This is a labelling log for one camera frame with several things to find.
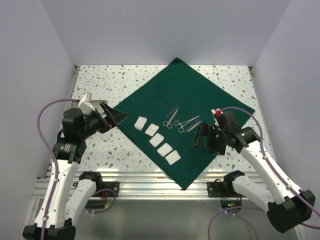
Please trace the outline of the white gauze pad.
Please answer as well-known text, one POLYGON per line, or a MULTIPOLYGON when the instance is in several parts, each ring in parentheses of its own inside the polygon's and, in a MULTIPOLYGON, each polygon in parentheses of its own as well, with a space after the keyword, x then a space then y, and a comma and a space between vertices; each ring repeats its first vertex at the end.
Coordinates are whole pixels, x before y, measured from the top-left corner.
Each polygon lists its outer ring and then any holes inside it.
POLYGON ((157 152, 160 154, 161 157, 165 157, 167 154, 169 154, 173 148, 168 144, 164 143, 158 150, 157 152))
POLYGON ((137 121, 136 121, 135 124, 134 124, 134 127, 135 127, 137 130, 141 131, 141 130, 144 128, 146 122, 147 122, 147 118, 146 118, 146 117, 139 116, 138 119, 137 119, 137 121))
POLYGON ((158 129, 159 129, 158 125, 155 125, 155 124, 151 123, 149 125, 149 127, 145 130, 145 134, 147 134, 148 136, 153 137, 156 134, 156 132, 158 131, 158 129))
POLYGON ((181 159, 181 156, 179 155, 177 150, 174 150, 171 153, 169 153, 167 156, 165 156, 165 159, 169 165, 173 165, 174 163, 176 163, 181 159))
POLYGON ((164 140, 164 137, 159 134, 159 133, 156 133, 149 141, 149 143, 154 147, 156 148, 162 141, 164 140))

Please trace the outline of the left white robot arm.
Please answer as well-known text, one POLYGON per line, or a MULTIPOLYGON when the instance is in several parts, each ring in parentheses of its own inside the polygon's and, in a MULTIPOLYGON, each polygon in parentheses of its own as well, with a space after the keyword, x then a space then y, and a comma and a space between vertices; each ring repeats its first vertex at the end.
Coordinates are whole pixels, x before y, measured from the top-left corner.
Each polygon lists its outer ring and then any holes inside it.
POLYGON ((101 111, 87 100, 63 113, 62 129, 50 147, 52 170, 47 191, 33 224, 24 227, 26 240, 73 240, 77 221, 92 196, 106 191, 102 175, 85 171, 70 194, 75 174, 86 151, 86 140, 95 133, 104 134, 122 123, 128 114, 99 103, 101 111))

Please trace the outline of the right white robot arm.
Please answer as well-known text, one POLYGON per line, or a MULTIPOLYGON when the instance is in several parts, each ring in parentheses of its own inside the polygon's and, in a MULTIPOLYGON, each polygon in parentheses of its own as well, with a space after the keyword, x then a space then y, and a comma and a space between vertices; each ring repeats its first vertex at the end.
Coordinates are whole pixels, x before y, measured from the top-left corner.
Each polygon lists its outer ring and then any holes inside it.
POLYGON ((314 194, 310 190, 303 191, 266 150, 261 150, 261 140, 251 127, 217 128, 202 123, 192 146, 201 147, 204 137, 210 154, 224 155, 226 147, 235 149, 266 184, 266 187, 261 187, 236 170, 224 176, 222 189, 227 196, 240 194, 250 199, 267 214, 272 226, 280 233, 311 218, 316 200, 314 194))

